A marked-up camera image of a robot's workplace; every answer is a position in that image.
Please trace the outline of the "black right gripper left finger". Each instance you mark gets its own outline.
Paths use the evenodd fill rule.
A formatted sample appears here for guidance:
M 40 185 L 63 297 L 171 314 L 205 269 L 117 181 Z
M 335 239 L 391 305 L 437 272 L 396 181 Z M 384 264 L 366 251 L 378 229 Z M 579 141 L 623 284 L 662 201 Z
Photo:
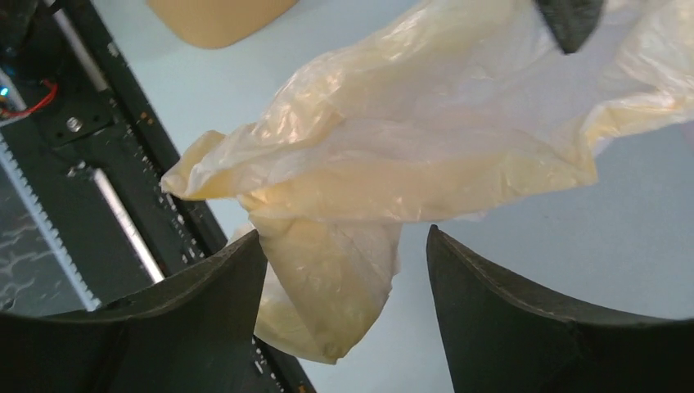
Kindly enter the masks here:
M 251 231 L 105 307 L 1 316 L 4 392 L 239 392 L 267 260 Z

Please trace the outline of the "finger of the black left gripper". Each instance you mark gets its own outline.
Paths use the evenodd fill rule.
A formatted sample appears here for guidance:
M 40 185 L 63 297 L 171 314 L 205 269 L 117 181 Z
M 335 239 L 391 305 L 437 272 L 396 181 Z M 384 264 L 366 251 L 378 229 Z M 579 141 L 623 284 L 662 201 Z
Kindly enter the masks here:
M 563 54 L 576 53 L 602 16 L 604 0 L 535 0 L 534 5 Z

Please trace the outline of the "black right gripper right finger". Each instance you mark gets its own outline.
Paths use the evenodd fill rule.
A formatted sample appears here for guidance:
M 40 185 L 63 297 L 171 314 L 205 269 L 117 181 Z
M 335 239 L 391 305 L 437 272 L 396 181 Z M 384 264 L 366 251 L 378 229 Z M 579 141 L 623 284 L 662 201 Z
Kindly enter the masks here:
M 553 291 L 437 226 L 426 243 L 435 312 L 457 392 L 690 392 L 693 322 Z

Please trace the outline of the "translucent cream trash bag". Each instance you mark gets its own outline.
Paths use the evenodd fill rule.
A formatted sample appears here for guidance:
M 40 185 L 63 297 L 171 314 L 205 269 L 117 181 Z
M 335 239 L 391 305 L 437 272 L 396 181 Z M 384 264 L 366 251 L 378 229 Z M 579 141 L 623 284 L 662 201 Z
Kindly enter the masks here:
M 334 364 L 379 318 L 405 223 L 594 184 L 610 140 L 692 117 L 690 1 L 605 1 L 573 54 L 534 1 L 424 1 L 201 135 L 161 186 L 240 203 L 269 265 L 255 335 Z

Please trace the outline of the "yellow plastic trash bin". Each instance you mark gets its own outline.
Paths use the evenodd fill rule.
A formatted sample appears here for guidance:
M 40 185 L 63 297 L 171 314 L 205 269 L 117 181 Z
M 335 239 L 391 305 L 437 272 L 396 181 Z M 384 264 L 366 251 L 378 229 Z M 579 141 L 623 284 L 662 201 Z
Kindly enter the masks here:
M 182 41 L 204 49 L 233 45 L 258 32 L 297 0 L 148 0 L 147 6 Z

